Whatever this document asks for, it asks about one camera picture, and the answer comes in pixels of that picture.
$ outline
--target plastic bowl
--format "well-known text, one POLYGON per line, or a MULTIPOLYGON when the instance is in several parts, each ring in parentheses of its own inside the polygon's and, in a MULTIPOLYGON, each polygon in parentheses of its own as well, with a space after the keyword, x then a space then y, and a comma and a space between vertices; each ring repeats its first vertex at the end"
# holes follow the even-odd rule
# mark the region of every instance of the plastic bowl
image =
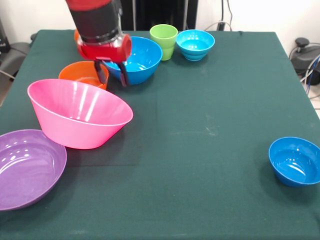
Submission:
POLYGON ((79 36, 78 29, 74 30, 73 38, 75 43, 77 43, 79 36))
POLYGON ((178 34, 176 43, 182 55, 189 61, 200 61, 215 45, 215 38, 202 30, 186 30, 178 34))
POLYGON ((41 130, 0 136, 0 211, 25 208, 42 199, 60 179, 67 151, 41 130))
POLYGON ((320 149, 299 137, 283 137, 269 148, 269 159, 279 180, 290 187, 320 182, 320 149))
POLYGON ((74 149, 101 146, 133 118, 122 99, 78 81, 39 80, 27 93, 44 134, 74 149))
MULTIPOLYGON (((101 69, 106 79, 108 79, 109 72, 106 66, 101 64, 101 69)), ((101 89, 107 89, 107 84, 101 84, 99 81, 93 61, 74 62, 62 69, 58 78, 78 81, 101 89)))
MULTIPOLYGON (((154 41, 132 36, 132 53, 124 63, 128 73, 128 80, 131 85, 141 84, 151 77, 156 71, 163 51, 161 47, 154 41)), ((105 62, 109 72, 120 80, 120 69, 113 62, 105 62)))

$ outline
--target orange bowl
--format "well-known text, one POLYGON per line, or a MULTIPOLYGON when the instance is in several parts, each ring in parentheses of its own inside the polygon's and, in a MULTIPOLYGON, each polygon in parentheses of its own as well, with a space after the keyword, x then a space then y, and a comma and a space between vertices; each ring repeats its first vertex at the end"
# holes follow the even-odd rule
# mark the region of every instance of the orange bowl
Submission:
POLYGON ((77 29, 76 29, 76 30, 74 30, 74 35, 73 35, 73 37, 74 37, 74 41, 75 41, 75 43, 77 43, 78 38, 79 38, 79 32, 78 32, 78 30, 77 30, 77 29))
MULTIPOLYGON (((109 77, 107 68, 101 64, 106 79, 109 77)), ((59 79, 73 80, 107 89, 107 84, 101 84, 93 61, 78 61, 66 66, 59 74, 59 79)))

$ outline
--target light blue bowl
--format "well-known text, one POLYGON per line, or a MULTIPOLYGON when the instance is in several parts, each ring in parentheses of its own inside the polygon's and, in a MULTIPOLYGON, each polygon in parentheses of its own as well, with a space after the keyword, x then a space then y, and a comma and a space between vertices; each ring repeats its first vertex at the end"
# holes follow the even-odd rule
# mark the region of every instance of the light blue bowl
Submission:
POLYGON ((269 159, 279 180, 290 187, 320 182, 320 149, 299 137, 283 137, 269 148, 269 159))
POLYGON ((208 32, 202 30, 182 31, 176 37, 182 55, 189 61, 200 61, 215 45, 215 38, 208 32))
MULTIPOLYGON (((131 56, 124 65, 128 74, 129 83, 131 85, 141 84, 154 74, 160 63, 163 52, 156 42, 148 38, 132 36, 131 40, 131 56)), ((115 63, 105 62, 104 64, 113 76, 118 80, 121 80, 120 69, 115 63)))

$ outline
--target table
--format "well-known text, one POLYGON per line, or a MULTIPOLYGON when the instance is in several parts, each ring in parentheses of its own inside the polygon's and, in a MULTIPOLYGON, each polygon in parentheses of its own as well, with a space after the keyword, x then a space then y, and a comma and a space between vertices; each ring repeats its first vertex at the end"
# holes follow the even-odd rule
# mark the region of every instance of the table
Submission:
MULTIPOLYGON (((111 78, 132 122, 102 147, 69 148, 44 199, 0 212, 0 239, 318 240, 319 185, 282 185, 268 159, 282 136, 320 144, 290 61, 275 33, 212 34, 202 61, 176 49, 144 84, 111 78)), ((81 59, 73 31, 41 30, 0 110, 0 133, 39 129, 28 85, 81 59)))

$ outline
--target purple bowl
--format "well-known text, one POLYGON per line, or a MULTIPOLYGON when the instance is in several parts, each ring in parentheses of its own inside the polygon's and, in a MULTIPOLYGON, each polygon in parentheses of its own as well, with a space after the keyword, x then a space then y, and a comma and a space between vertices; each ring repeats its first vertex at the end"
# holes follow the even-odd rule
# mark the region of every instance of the purple bowl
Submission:
POLYGON ((42 199, 61 177, 66 148, 41 130, 0 136, 0 211, 27 207, 42 199))

